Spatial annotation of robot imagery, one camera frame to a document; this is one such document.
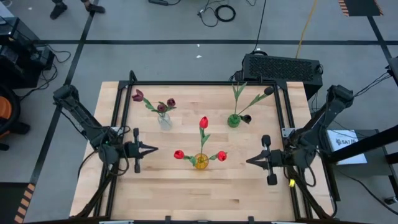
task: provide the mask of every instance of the orange and black tape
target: orange and black tape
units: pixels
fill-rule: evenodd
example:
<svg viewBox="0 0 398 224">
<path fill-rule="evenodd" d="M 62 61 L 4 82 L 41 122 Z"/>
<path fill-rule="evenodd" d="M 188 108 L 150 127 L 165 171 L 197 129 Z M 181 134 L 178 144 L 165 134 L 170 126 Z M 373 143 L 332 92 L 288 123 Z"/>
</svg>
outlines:
<svg viewBox="0 0 398 224">
<path fill-rule="evenodd" d="M 343 11 L 344 16 L 349 16 L 347 5 L 344 2 L 344 0 L 338 0 L 338 4 L 340 5 L 340 8 Z"/>
<path fill-rule="evenodd" d="M 24 196 L 22 196 L 21 204 L 18 207 L 17 214 L 15 215 L 14 221 L 15 223 L 23 223 L 26 211 L 29 207 L 30 200 L 32 200 L 33 192 L 35 190 L 34 184 L 29 184 L 24 192 Z"/>
<path fill-rule="evenodd" d="M 383 11 L 381 10 L 379 4 L 377 3 L 376 0 L 373 0 L 377 8 L 379 9 L 380 15 L 383 16 Z M 338 4 L 340 5 L 341 10 L 343 11 L 344 16 L 349 16 L 349 10 L 347 8 L 347 5 L 345 3 L 345 0 L 338 0 Z"/>
</svg>

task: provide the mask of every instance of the yellow cable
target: yellow cable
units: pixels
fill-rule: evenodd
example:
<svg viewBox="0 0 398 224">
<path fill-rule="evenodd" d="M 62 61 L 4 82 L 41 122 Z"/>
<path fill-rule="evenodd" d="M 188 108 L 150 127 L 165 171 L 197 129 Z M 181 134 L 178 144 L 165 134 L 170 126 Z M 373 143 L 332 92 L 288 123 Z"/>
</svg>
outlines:
<svg viewBox="0 0 398 224">
<path fill-rule="evenodd" d="M 308 23 L 310 23 L 312 14 L 315 11 L 315 7 L 317 6 L 317 3 L 318 3 L 318 0 L 314 0 L 310 15 L 308 16 L 308 20 L 305 23 L 305 27 L 303 29 L 303 32 L 301 33 L 301 39 L 300 39 L 300 42 L 298 43 L 298 49 L 297 49 L 297 53 L 296 53 L 296 58 L 299 57 L 299 53 L 300 53 L 300 50 L 301 50 L 301 43 L 303 42 L 303 39 L 304 39 L 304 33 L 305 33 L 305 30 L 307 29 Z"/>
</svg>

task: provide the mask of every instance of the yellow tag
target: yellow tag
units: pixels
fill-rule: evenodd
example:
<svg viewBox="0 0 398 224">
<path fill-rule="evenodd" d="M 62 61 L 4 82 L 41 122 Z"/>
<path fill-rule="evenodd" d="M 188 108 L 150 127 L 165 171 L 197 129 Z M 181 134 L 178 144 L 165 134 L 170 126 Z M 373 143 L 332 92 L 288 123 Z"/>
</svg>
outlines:
<svg viewBox="0 0 398 224">
<path fill-rule="evenodd" d="M 289 187 L 294 187 L 295 181 L 294 179 L 291 179 L 289 182 Z"/>
</svg>

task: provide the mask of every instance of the floor mat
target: floor mat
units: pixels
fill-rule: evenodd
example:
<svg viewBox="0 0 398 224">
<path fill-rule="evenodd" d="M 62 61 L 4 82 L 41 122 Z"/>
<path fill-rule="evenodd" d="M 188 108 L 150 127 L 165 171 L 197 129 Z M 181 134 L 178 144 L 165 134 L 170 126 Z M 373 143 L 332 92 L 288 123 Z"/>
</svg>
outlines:
<svg viewBox="0 0 398 224">
<path fill-rule="evenodd" d="M 338 0 L 345 16 L 382 16 L 376 0 Z"/>
<path fill-rule="evenodd" d="M 29 183 L 0 183 L 0 220 L 22 223 L 34 189 Z"/>
</svg>

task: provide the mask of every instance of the green leaf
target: green leaf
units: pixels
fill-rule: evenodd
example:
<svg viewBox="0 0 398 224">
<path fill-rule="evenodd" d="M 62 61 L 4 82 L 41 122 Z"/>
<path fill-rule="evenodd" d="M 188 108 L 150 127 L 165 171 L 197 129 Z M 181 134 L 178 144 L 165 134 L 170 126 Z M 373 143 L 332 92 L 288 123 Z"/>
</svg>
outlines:
<svg viewBox="0 0 398 224">
<path fill-rule="evenodd" d="M 258 95 L 250 102 L 249 106 L 252 106 L 252 105 L 256 104 L 256 103 L 259 101 L 259 98 L 260 98 L 260 97 L 261 97 L 260 94 L 258 94 Z"/>
<path fill-rule="evenodd" d="M 217 159 L 217 154 L 210 156 L 209 160 L 216 160 Z"/>
<path fill-rule="evenodd" d="M 146 106 L 146 108 L 148 108 L 148 109 L 150 109 L 150 110 L 154 110 L 155 108 L 151 105 L 151 103 L 149 102 L 149 100 L 147 100 L 145 97 L 144 97 L 144 103 L 146 104 L 145 106 Z"/>
<path fill-rule="evenodd" d="M 263 94 L 262 96 L 260 96 L 260 98 L 257 100 L 257 102 L 260 102 L 260 100 L 264 99 L 265 97 L 267 97 L 267 95 Z"/>
<path fill-rule="evenodd" d="M 174 110 L 174 109 L 177 109 L 175 106 L 173 106 L 173 107 L 168 107 L 167 109 L 166 109 L 166 112 L 169 112 L 169 111 L 171 111 L 171 110 Z"/>
<path fill-rule="evenodd" d="M 237 101 L 238 100 L 238 96 L 237 96 L 237 92 L 235 90 L 235 86 L 234 86 L 233 83 L 232 83 L 232 89 L 234 90 L 235 101 Z"/>
<path fill-rule="evenodd" d="M 155 110 L 155 108 L 154 108 L 152 105 L 145 105 L 145 107 L 148 108 L 148 109 L 150 109 L 151 111 L 152 111 L 152 110 Z"/>
<path fill-rule="evenodd" d="M 200 131 L 200 139 L 202 140 L 205 137 L 205 130 L 203 128 L 199 128 Z"/>
<path fill-rule="evenodd" d="M 201 146 L 203 147 L 203 145 L 206 143 L 207 139 L 210 137 L 210 134 L 206 135 L 205 137 L 203 137 L 201 139 Z"/>
<path fill-rule="evenodd" d="M 195 166 L 197 164 L 197 159 L 195 157 L 191 157 L 191 159 L 189 160 L 192 163 L 192 166 Z"/>
<path fill-rule="evenodd" d="M 239 95 L 242 93 L 244 87 L 246 87 L 247 84 L 248 84 L 248 83 L 245 82 L 245 83 L 237 90 L 237 93 L 236 93 L 236 94 L 237 94 L 236 100 L 238 100 Z"/>
</svg>

